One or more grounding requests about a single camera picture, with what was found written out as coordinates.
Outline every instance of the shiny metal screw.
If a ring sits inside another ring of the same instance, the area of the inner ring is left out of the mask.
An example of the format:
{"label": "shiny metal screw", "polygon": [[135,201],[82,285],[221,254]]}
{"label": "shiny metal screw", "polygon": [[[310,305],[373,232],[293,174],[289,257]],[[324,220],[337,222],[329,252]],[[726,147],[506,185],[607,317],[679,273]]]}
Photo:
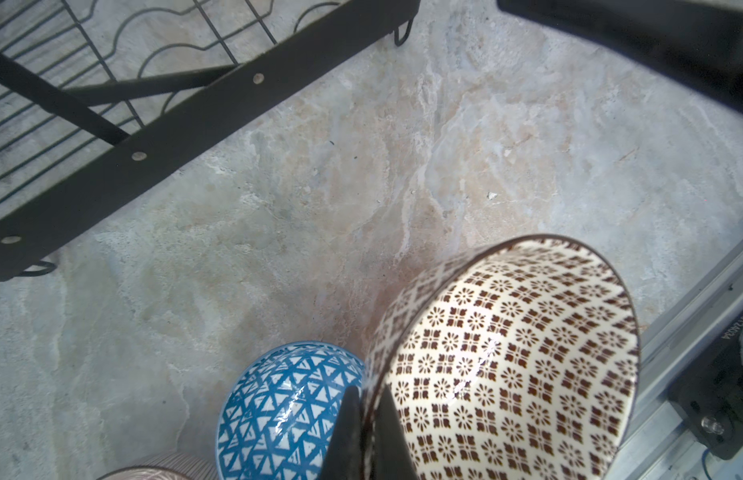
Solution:
{"label": "shiny metal screw", "polygon": [[704,417],[701,421],[701,425],[703,430],[714,435],[723,435],[723,432],[725,431],[721,422],[710,416]]}

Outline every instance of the black metal rack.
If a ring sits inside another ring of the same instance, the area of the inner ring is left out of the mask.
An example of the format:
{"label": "black metal rack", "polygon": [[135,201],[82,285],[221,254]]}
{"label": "black metal rack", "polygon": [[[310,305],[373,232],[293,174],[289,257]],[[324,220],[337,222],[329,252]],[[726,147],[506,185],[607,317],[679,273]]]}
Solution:
{"label": "black metal rack", "polygon": [[[72,0],[0,0],[0,281],[51,272],[41,259],[235,130],[379,38],[395,33],[402,44],[419,8],[419,0],[322,2],[279,41],[266,20],[282,0],[260,10],[238,2],[251,19],[227,32],[208,12],[217,1],[131,12],[103,48],[98,0],[78,10]],[[194,29],[196,42],[124,60],[125,32],[151,14],[194,16],[205,28]],[[260,51],[237,52],[252,30],[265,39]],[[146,73],[177,51],[208,56],[193,70]]]}

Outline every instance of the dish rack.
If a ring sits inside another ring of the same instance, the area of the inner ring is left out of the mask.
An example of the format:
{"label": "dish rack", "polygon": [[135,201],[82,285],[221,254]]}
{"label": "dish rack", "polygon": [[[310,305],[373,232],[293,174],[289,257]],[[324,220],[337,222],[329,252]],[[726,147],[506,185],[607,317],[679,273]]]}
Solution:
{"label": "dish rack", "polygon": [[[0,281],[379,38],[419,0],[0,0]],[[405,25],[403,35],[399,28]]]}

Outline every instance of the blue and white bowl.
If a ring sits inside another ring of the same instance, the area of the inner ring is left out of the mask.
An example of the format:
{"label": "blue and white bowl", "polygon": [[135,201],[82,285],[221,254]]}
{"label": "blue and white bowl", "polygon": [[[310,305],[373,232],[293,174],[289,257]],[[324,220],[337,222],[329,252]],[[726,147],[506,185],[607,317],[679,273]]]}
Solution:
{"label": "blue and white bowl", "polygon": [[243,372],[220,413],[217,471],[224,480],[315,480],[348,386],[364,364],[323,342],[267,352]]}

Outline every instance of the marble surface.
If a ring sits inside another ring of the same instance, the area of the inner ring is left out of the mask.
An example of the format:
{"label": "marble surface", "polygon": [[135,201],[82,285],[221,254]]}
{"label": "marble surface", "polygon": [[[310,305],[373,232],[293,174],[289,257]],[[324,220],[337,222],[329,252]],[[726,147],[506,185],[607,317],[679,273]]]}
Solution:
{"label": "marble surface", "polygon": [[54,274],[0,283],[0,478],[211,461],[263,352],[363,357],[419,270],[534,232],[599,251],[651,323],[743,237],[743,117],[492,2],[423,2],[403,47],[242,128]]}

